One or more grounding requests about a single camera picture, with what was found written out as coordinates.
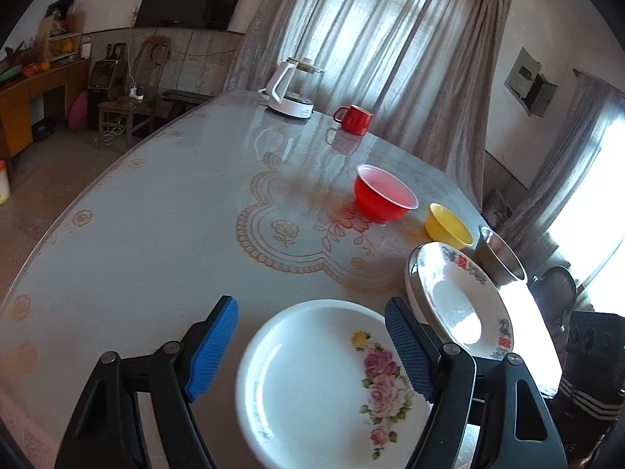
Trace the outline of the yellow plastic bowl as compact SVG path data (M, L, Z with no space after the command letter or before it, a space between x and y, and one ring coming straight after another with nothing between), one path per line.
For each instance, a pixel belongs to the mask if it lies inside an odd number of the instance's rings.
M432 240L444 242L454 249L462 250L473 246L473 236L467 227L454 212L439 203L429 204L425 229Z

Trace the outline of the wall electrical box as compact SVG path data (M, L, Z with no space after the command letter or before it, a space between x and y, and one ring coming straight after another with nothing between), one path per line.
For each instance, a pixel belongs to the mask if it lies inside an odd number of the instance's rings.
M521 48L504 86L515 97L528 115L543 118L558 86L542 73L541 64Z

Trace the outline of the lace pattern tablecloth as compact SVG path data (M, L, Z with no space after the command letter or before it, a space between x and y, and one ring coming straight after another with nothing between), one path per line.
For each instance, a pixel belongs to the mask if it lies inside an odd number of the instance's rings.
M356 167L386 170L420 204L377 224L354 203ZM1 416L38 468L105 351L149 354L223 296L238 325L194 405L223 468L255 468L237 422L236 375L254 334L314 299L381 310L405 291L429 204L483 220L442 172L398 147L342 137L333 120L282 118L252 92L217 97L113 163L46 231L1 305Z

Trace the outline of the beige window curtain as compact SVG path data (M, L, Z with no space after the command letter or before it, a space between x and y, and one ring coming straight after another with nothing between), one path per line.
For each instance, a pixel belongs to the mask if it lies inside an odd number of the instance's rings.
M323 72L316 108L357 105L376 136L483 197L491 88L513 0L262 0L227 76L264 87L288 57Z

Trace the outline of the wooden sideboard cabinet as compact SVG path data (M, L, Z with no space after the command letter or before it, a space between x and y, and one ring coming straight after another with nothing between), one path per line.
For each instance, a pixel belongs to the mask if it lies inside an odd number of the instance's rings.
M34 142L33 125L68 119L87 91L90 61L80 56L77 32L46 38L52 49L9 48L1 58L1 157L11 159Z

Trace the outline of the white rose pattern plate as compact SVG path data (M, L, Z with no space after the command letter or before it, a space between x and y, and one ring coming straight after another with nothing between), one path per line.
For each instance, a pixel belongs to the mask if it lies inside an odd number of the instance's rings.
M253 337L236 411L266 468L403 468L431 410L384 317L339 300L296 304Z

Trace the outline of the red mug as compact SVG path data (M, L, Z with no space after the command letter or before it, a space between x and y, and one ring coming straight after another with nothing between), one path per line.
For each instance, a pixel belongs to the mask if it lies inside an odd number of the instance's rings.
M333 114L333 120L344 131L355 136L364 136L369 130L373 115L366 109L356 105L342 106Z

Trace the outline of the wooden chair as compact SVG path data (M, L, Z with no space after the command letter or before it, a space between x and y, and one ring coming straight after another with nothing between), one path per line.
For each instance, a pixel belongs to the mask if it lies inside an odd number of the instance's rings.
M127 93L98 105L98 146L124 136L126 146L132 148L134 137L154 131L161 77L170 55L168 37L155 35L143 41L128 74Z

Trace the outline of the white plate red characters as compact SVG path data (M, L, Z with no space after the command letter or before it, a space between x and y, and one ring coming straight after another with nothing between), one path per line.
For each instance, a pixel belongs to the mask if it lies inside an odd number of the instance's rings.
M514 329L499 290L463 252L442 242L415 248L405 287L417 320L474 357L500 360L514 350Z

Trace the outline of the red plastic bowl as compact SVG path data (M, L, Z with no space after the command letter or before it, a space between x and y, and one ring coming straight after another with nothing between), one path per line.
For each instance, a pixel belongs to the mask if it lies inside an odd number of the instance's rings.
M380 167L359 164L354 183L356 209L377 224L399 220L420 202L403 181Z

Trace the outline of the stainless steel bowl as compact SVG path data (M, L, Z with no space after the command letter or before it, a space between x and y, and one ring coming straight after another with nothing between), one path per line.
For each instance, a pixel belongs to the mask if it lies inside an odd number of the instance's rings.
M476 259L496 287L528 282L521 261L511 247L490 227L479 226Z

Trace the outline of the white glass electric kettle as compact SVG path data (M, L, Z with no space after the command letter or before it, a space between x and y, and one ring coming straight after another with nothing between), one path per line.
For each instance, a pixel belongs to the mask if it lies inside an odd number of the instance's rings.
M257 94L267 107L280 115L308 120L314 112L314 100L323 79L324 70L308 58L288 57L278 65L265 88Z

